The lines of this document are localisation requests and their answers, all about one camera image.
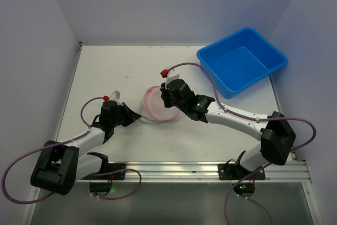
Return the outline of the white mesh laundry bag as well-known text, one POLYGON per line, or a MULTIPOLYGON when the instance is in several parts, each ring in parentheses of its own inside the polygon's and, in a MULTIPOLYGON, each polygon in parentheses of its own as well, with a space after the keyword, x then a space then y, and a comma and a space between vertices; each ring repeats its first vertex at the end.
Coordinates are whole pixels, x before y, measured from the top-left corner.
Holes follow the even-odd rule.
POLYGON ((166 108, 161 95, 159 86, 152 86, 145 92, 140 102, 140 120, 148 124, 160 124, 178 117, 180 110, 176 107, 166 108))

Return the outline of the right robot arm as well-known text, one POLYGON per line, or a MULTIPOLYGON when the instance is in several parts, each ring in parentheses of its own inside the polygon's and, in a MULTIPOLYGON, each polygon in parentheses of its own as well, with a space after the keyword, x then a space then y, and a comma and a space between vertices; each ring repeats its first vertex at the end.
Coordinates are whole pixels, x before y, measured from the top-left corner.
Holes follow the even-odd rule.
POLYGON ((182 79, 162 83, 160 91, 166 108, 175 107, 191 120, 223 125, 259 141, 239 155, 233 169, 236 174, 252 172, 268 163, 286 164, 296 135, 283 114, 253 114, 217 104, 212 97, 195 94, 182 79))

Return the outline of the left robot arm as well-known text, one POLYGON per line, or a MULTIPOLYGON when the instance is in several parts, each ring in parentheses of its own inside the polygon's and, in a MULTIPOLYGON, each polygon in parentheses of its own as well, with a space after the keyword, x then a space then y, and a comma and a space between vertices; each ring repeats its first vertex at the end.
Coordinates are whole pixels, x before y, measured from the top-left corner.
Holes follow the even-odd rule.
POLYGON ((106 155, 92 149, 105 144, 116 127, 127 127, 140 118, 125 103, 103 102, 100 114, 85 133, 68 141, 44 144, 31 175, 31 185, 66 195, 76 181, 84 178, 123 180, 126 166, 111 165, 106 155))

